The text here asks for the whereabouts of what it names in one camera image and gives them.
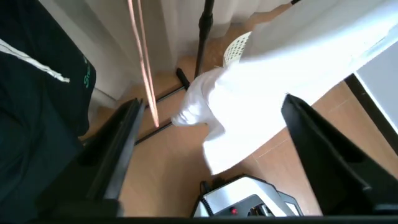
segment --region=brown floor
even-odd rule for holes
[[[287,9],[281,6],[267,14],[252,16],[244,26],[231,27],[225,37],[209,41],[203,71],[222,66],[222,55],[237,36],[251,30],[253,24],[268,21]],[[195,68],[194,57],[184,57],[179,63],[190,81]],[[157,96],[179,86],[173,72],[154,78]],[[160,120],[167,122],[178,110],[185,91],[158,104]],[[145,98],[143,87],[135,87],[119,103],[128,99]],[[348,136],[375,161],[398,178],[398,157],[363,110],[345,82],[332,88],[313,106],[322,116]],[[93,134],[114,110],[100,108],[98,119],[87,135]],[[149,110],[145,112],[140,136],[153,130]],[[199,194],[201,180],[210,180],[201,143],[207,134],[205,125],[171,126],[134,148],[129,169],[120,195],[125,216],[187,217]],[[305,215],[320,215],[320,209],[309,186],[299,157],[286,129],[276,134],[255,153],[230,170],[224,178],[250,174],[274,184],[278,190],[295,197]]]

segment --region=dark clothing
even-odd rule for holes
[[[0,222],[23,222],[83,150],[96,73],[38,1],[0,1],[0,39],[70,79],[0,52]]]

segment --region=orange strap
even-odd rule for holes
[[[154,86],[152,84],[152,75],[150,74],[147,42],[146,42],[146,38],[145,38],[144,23],[142,21],[141,0],[138,0],[138,13],[139,13],[139,20],[140,20],[140,25],[141,25],[142,39],[143,39],[143,43],[144,43],[148,75],[147,75],[147,72],[145,71],[144,56],[142,54],[141,41],[140,41],[140,38],[138,35],[136,19],[134,17],[134,9],[132,6],[132,0],[128,0],[128,4],[129,4],[132,31],[134,32],[134,35],[136,36],[139,60],[140,60],[140,64],[141,64],[142,79],[144,80],[145,91],[147,93],[147,98],[148,98],[148,104],[149,104],[150,112],[152,113],[152,118],[154,120],[154,124],[155,124],[156,128],[158,128],[159,127],[159,117],[157,114]]]

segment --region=white basket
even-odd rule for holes
[[[246,42],[248,41],[250,34],[251,32],[247,32],[241,35],[232,41],[232,43],[227,47],[224,53],[224,67],[241,58],[244,46],[246,46]]]

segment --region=white fabric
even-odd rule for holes
[[[285,127],[286,93],[312,105],[395,42],[396,24],[398,1],[302,0],[257,26],[239,63],[199,76],[172,122],[207,123],[204,156],[223,172]]]
[[[6,54],[13,55],[29,64],[35,66],[36,68],[40,69],[41,71],[48,73],[49,75],[56,78],[57,80],[60,80],[61,82],[67,82],[67,83],[69,82],[69,78],[62,77],[62,75],[59,74],[58,72],[52,70],[50,67],[48,67],[46,65],[42,65],[40,62],[34,60],[29,55],[25,54],[24,52],[21,52],[20,50],[15,49],[11,45],[7,44],[2,39],[0,39],[0,52],[4,52]]]

